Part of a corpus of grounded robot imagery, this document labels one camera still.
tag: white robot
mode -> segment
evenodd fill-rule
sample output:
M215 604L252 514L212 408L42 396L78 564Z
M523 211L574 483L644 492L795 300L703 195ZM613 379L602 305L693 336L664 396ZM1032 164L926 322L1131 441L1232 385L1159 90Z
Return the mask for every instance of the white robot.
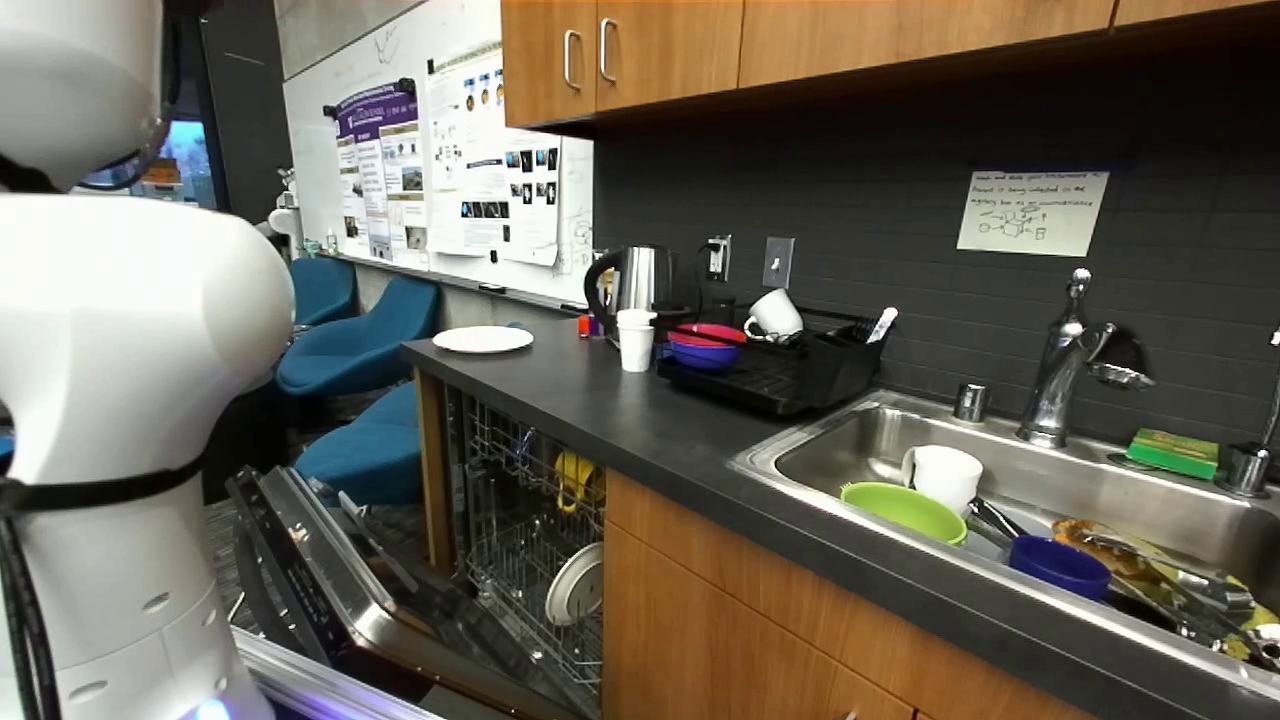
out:
M158 0L0 0L2 161L68 188L149 142L155 82ZM16 422L0 527L53 646L39 676L39 633L0 618L2 720L270 715L220 616L197 459L288 333L285 261L248 223L0 188L0 405ZM11 612L20 571L0 576Z

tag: gray countertop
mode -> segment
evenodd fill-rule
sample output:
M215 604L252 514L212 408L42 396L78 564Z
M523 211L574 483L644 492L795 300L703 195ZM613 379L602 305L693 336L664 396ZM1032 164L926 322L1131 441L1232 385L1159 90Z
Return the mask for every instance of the gray countertop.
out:
M728 459L783 422L766 422L664 376L629 376L598 339L571 319L523 322L534 344L513 357L454 357L428 339L406 344L413 365L520 422L602 459L669 499L773 547L848 591L1049 687L1096 715L1280 715L1280 687L1232 676L1226 662L1167 635L1121 635L1066 604L1007 591L881 533L848 533L838 514L803 506Z

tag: dishwasher rack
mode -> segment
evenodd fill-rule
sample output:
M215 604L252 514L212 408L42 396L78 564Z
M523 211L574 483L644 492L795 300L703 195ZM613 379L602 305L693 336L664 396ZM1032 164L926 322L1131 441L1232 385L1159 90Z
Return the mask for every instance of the dishwasher rack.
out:
M523 653L502 662L523 662L574 712L598 715L602 470L596 466L585 502L565 510L556 457L571 446L454 386L443 390L443 444L460 581L499 624L502 646Z

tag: cup on counter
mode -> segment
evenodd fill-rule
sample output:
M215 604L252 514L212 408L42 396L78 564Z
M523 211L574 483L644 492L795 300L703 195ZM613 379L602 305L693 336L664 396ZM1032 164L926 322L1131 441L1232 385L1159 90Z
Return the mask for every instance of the cup on counter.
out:
M764 344L783 344L803 333L803 315L783 287L773 287L753 305L742 333Z
M657 319L657 310L646 310L646 307L619 307L615 310L615 348L624 357L624 372L646 372L653 319Z
M915 444L903 457L903 483L965 514L984 480L984 465L950 444Z

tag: cabinet handle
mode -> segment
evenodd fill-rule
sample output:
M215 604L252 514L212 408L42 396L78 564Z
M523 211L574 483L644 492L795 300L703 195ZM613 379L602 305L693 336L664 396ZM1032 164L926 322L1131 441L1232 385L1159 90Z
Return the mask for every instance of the cabinet handle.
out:
M574 78L571 78L571 45L581 48L585 35L574 29L565 29L560 35L560 78L571 88L571 90L585 90Z
M608 35L615 33L619 25L613 20L613 17L598 17L598 75L608 78L608 82L615 82L615 75L613 75L613 45L608 45Z

